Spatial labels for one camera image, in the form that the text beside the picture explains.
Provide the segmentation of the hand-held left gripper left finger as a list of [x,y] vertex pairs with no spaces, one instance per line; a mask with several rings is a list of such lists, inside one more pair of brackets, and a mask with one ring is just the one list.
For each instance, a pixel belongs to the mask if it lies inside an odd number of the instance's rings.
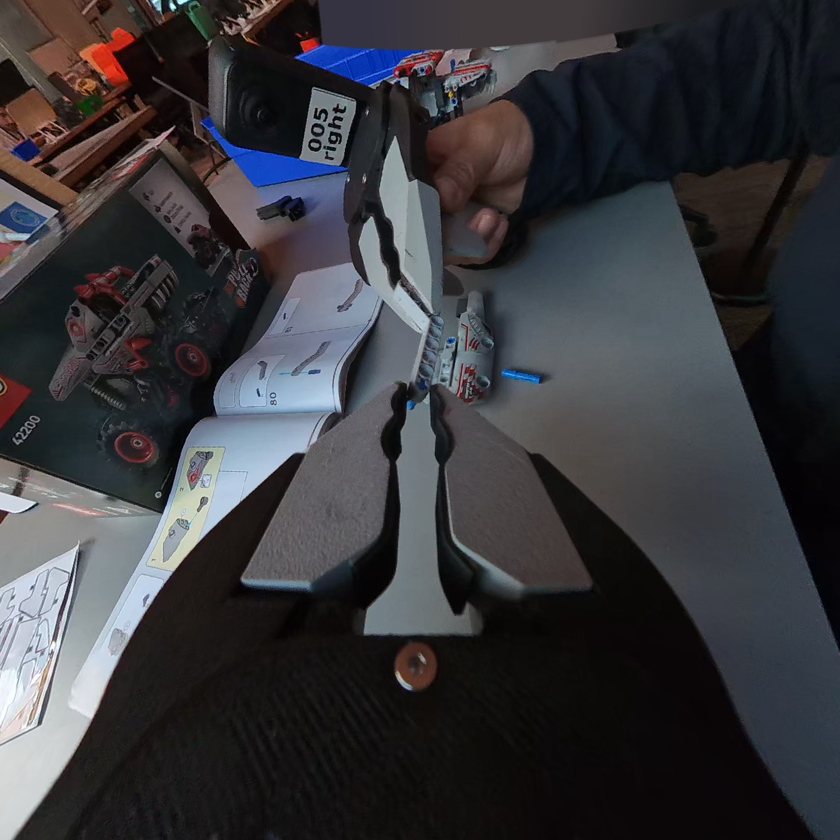
[[404,382],[391,382],[308,448],[252,551],[242,585],[382,592],[395,572]]

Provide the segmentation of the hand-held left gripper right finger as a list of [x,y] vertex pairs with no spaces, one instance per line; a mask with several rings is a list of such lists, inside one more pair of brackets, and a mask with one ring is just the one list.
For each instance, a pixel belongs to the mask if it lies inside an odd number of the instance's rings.
[[592,578],[530,452],[442,385],[431,386],[428,411],[437,568],[451,609],[590,592]]

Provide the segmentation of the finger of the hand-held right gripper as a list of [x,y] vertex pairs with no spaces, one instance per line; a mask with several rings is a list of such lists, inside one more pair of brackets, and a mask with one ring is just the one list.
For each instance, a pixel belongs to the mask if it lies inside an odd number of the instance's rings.
[[412,329],[424,332],[442,296],[440,201],[434,186],[408,175],[398,139],[390,141],[384,155],[380,202],[397,256],[390,305]]
[[351,261],[374,289],[395,289],[401,276],[394,226],[382,209],[357,209],[351,219]]

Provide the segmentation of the grey angled toy beam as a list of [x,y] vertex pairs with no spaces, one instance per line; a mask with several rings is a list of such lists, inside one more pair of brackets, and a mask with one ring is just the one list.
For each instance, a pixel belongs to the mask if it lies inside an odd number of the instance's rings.
[[442,351],[445,321],[440,314],[432,314],[418,342],[412,371],[407,382],[407,399],[420,404],[437,382],[437,368]]

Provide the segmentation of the person's right forearm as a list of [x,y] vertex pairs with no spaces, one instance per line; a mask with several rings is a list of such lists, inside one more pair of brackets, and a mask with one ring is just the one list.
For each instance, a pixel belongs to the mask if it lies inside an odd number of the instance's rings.
[[532,218],[640,182],[838,151],[838,1],[750,1],[535,69],[505,95],[532,159]]

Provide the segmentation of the toy truck set box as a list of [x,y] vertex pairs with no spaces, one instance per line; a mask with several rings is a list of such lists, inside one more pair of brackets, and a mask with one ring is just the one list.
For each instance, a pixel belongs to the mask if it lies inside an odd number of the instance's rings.
[[1,275],[1,492],[91,516],[161,511],[270,288],[180,154],[148,141]]

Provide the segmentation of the person's right hand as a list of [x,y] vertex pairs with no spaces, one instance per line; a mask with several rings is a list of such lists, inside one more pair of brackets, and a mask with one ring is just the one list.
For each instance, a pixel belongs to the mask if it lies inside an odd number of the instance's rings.
[[508,99],[494,99],[427,134],[428,171],[441,211],[477,209],[467,225],[485,242],[487,259],[501,246],[508,216],[522,199],[532,158],[532,131]]

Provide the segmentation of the blue plastic bin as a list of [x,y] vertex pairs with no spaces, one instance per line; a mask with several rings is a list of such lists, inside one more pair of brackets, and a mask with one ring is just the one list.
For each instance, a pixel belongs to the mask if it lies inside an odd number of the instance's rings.
[[[410,46],[407,49],[377,49],[321,44],[311,48],[310,51],[300,52],[297,59],[372,86],[381,79],[391,78],[392,68],[404,56],[418,49],[418,46]],[[201,119],[201,125],[220,144],[225,154],[232,161],[235,161],[240,171],[254,186],[291,182],[332,172],[344,172],[344,169],[338,165],[310,162],[291,158],[288,155],[260,152],[234,145],[221,136],[210,116],[204,116]]]

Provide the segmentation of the grey red-stickered toy panel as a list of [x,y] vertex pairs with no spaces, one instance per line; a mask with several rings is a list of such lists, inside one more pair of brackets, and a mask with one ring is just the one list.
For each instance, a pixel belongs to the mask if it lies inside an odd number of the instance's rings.
[[460,401],[478,405],[492,384],[494,335],[485,319],[481,292],[470,291],[462,304],[457,334],[447,336],[438,355],[435,382]]

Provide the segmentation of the open instruction booklet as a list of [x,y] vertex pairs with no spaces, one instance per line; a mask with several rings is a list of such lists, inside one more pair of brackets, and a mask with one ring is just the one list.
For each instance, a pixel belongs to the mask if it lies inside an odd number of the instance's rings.
[[350,261],[298,274],[267,331],[217,379],[185,438],[152,538],[85,658],[68,706],[92,718],[165,579],[195,544],[342,414],[347,369],[382,301]]

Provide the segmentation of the partly built toy truck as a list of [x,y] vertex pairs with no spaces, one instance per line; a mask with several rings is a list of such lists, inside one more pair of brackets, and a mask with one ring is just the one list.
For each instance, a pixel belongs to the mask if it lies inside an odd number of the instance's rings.
[[435,126],[461,116],[467,99],[491,92],[497,74],[488,59],[470,58],[470,49],[421,49],[395,64],[391,81],[408,89]]

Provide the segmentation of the orange storage bin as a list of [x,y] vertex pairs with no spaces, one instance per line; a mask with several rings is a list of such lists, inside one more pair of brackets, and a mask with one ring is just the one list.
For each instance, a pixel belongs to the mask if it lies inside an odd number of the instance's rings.
[[110,85],[118,86],[130,81],[127,72],[120,65],[115,52],[128,46],[135,36],[120,26],[110,32],[110,39],[95,42],[78,49],[78,55],[92,66]]

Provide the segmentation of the white printed box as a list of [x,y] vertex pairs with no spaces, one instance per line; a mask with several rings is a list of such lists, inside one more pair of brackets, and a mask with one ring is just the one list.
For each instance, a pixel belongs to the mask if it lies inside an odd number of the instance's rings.
[[61,204],[1,172],[1,275],[27,266],[54,229]]

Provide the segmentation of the sticker sheet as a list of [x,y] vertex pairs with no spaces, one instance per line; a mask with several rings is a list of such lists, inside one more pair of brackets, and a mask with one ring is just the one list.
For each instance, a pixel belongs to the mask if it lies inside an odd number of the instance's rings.
[[1,586],[1,744],[40,725],[77,582],[78,549]]

